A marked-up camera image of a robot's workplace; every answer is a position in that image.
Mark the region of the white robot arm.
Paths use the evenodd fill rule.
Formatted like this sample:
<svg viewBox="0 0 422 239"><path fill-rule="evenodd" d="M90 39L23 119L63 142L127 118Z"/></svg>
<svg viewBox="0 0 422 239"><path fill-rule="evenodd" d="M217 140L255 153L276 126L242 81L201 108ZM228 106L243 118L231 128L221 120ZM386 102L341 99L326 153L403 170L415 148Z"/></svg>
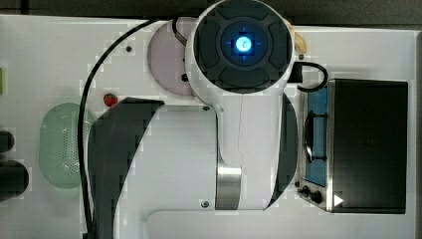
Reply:
<svg viewBox="0 0 422 239"><path fill-rule="evenodd" d="M215 115L215 159L199 174L182 168L129 177L136 151L162 101L126 98L93 125L88 145L94 190L93 239L146 239L161 210L266 209L274 202L282 142L284 89L295 59L286 20L259 0L221 0L207 8L185 46L194 95ZM122 190L133 184L129 193Z"/></svg>

